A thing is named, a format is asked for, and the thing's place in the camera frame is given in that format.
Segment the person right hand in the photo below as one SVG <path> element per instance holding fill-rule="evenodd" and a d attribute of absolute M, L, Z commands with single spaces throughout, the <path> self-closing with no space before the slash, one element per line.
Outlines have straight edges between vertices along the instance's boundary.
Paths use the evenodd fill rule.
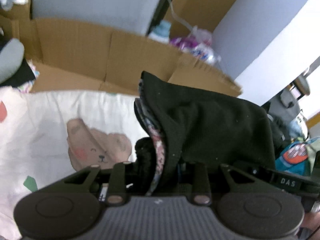
<path fill-rule="evenodd" d="M 298 239 L 319 240 L 319 220 L 319 212 L 306 213 L 301 224 L 301 233 Z"/>

